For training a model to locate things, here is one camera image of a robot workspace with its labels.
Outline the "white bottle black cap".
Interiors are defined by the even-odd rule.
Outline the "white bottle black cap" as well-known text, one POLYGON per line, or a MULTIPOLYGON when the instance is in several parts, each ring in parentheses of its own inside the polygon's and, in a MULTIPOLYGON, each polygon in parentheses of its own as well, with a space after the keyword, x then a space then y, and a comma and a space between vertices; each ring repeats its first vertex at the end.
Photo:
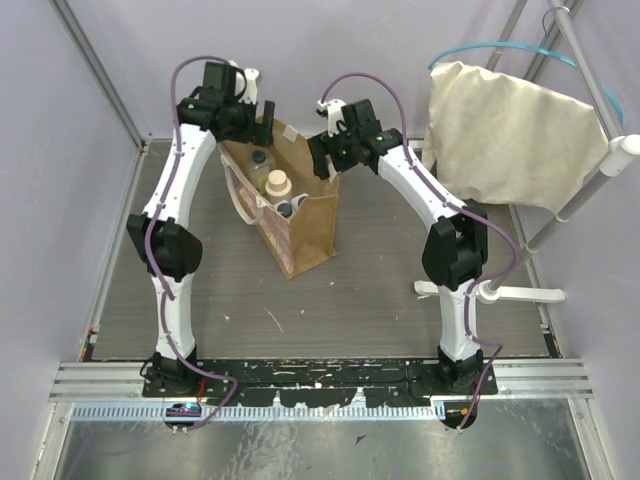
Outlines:
POLYGON ((299 208, 299 207, 300 207, 300 205, 301 205, 301 204, 302 204, 306 199, 308 199, 308 198, 309 198, 309 195, 308 195, 308 194, 306 194, 306 193, 300 194, 300 195, 298 195, 298 196, 296 196, 296 197, 294 197, 294 198, 292 199, 292 204, 293 204, 296 208, 299 208))
POLYGON ((283 218, 290 218, 294 214, 294 208, 288 201, 281 201, 275 205, 275 209, 283 218))

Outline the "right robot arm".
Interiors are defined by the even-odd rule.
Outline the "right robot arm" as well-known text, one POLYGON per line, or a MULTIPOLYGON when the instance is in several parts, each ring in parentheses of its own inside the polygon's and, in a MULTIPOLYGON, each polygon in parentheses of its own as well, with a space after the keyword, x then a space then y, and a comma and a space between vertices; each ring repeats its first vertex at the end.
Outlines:
POLYGON ((370 101, 320 100, 316 112, 328 126, 308 140, 314 174, 326 180, 332 173, 366 166, 393 186, 424 224, 421 262, 436 286, 441 311, 438 379, 447 392, 462 393, 483 368, 475 282, 488 257, 485 212, 439 184, 399 130, 382 128, 370 101))

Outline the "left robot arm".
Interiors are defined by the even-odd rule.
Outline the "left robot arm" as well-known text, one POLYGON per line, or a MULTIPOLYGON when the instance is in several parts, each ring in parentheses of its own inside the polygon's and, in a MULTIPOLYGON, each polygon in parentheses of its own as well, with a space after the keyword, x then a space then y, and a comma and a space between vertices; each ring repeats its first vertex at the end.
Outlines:
POLYGON ((269 147, 275 104, 258 103, 260 73, 234 61, 201 55, 203 80, 185 98, 171 78, 173 138, 158 183, 126 230, 155 291, 158 337, 142 371, 162 393, 194 395, 207 378, 197 369, 191 290, 203 257, 202 242, 189 231, 192 201, 204 167, 221 141, 269 147))

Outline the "brown paper bag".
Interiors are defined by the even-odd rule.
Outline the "brown paper bag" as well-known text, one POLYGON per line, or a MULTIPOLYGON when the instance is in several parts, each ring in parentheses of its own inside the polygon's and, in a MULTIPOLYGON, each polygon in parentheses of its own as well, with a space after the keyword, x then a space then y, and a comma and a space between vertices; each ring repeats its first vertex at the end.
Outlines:
POLYGON ((225 181, 232 203, 248 225, 254 225, 273 254, 283 275, 291 279, 336 255, 334 235, 337 226, 339 180, 320 180, 313 174, 307 139, 292 126, 276 120, 273 145, 268 150, 276 168, 286 172, 292 182, 292 199, 306 193, 290 218, 283 218, 265 195, 249 179, 249 162, 255 145, 230 140, 218 144, 225 181))

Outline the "clear glass bottle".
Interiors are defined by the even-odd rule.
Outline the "clear glass bottle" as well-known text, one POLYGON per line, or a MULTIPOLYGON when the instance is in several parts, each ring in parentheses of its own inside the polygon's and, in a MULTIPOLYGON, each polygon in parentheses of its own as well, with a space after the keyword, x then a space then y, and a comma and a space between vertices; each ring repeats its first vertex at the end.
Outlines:
POLYGON ((249 179, 261 195, 266 194, 268 175, 275 169, 275 158, 270 151, 256 149, 252 152, 249 162, 249 179))

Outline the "beige round bottle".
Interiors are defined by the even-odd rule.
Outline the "beige round bottle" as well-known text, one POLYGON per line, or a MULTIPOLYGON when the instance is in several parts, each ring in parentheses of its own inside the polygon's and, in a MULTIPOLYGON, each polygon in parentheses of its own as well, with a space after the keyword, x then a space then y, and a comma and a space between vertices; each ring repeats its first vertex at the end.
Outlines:
POLYGON ((266 198, 272 205, 279 202, 290 202, 292 199, 292 182, 285 171, 275 169, 269 172, 265 183, 266 198))

